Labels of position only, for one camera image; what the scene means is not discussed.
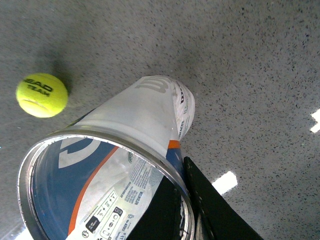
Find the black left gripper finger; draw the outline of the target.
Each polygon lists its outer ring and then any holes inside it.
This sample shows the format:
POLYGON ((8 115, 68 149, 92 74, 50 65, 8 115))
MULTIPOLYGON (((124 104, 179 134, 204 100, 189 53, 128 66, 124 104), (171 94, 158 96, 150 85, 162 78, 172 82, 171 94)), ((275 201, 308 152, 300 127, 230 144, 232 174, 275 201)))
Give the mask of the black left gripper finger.
POLYGON ((190 157, 183 159, 183 167, 195 217, 196 240, 262 239, 231 208, 190 157))

